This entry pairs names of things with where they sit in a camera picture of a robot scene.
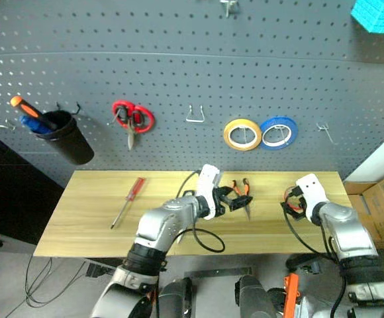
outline orange tool handle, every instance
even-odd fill
[[[34,117],[39,118],[42,116],[42,113],[34,108],[31,104],[27,103],[22,97],[14,96],[10,100],[11,106],[14,108],[19,108],[23,113]]]
[[[52,121],[47,119],[40,111],[34,108],[31,104],[27,103],[21,96],[14,96],[13,98],[11,98],[9,103],[14,108],[20,109],[26,115],[39,120],[52,131],[58,128],[56,123],[53,123]]]
[[[133,201],[136,197],[136,194],[139,193],[140,189],[145,183],[145,178],[138,178],[136,179],[136,182],[134,183],[132,189],[130,189],[130,192],[128,193],[126,200],[127,201]]]
[[[242,193],[240,192],[240,190],[238,188],[238,185],[236,184],[236,180],[232,180],[232,182],[233,182],[233,185],[232,185],[233,191],[235,191],[235,193],[237,195],[242,195]]]
[[[246,195],[250,194],[250,182],[246,178],[244,178],[242,182],[244,182],[244,185],[245,185],[245,194]]]
[[[298,291],[299,276],[291,273],[285,277],[285,309],[283,310],[283,318],[294,318],[295,316],[295,304],[297,303],[297,297],[301,295]]]

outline robotic arm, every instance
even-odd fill
[[[234,200],[227,198],[232,189],[218,188],[221,176],[219,169],[206,164],[199,174],[195,195],[169,200],[144,214],[132,248],[101,294],[92,317],[150,316],[152,304],[146,294],[156,288],[159,273],[166,265],[167,251],[176,235],[198,218],[209,220],[223,215],[225,208],[221,202],[228,204],[231,211],[251,202],[252,197],[247,195]]]
[[[296,194],[302,194],[306,218],[315,225],[323,225],[333,237],[336,254],[348,285],[350,300],[359,305],[374,304],[374,307],[354,308],[367,314],[384,305],[384,273],[379,255],[368,231],[358,220],[355,209],[332,203],[314,174],[296,181]]]

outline blue tool handle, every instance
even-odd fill
[[[20,122],[26,125],[32,132],[36,134],[49,134],[52,133],[52,129],[49,129],[40,121],[30,116],[20,116]]]

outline yellow tape roll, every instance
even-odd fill
[[[232,140],[231,134],[235,129],[250,129],[254,133],[254,139],[246,144],[240,144]],[[262,139],[262,132],[260,127],[255,124],[255,122],[250,121],[249,119],[235,119],[234,121],[229,122],[223,132],[224,141],[227,145],[233,149],[240,151],[252,150],[257,147]]]

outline blue tape roll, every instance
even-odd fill
[[[285,133],[285,140],[280,140],[279,142],[268,142],[264,139],[265,134],[275,126],[283,127],[283,132]],[[279,150],[285,147],[288,147],[292,142],[295,141],[298,135],[298,126],[289,117],[274,117],[266,120],[260,125],[263,138],[260,146],[268,150]]]

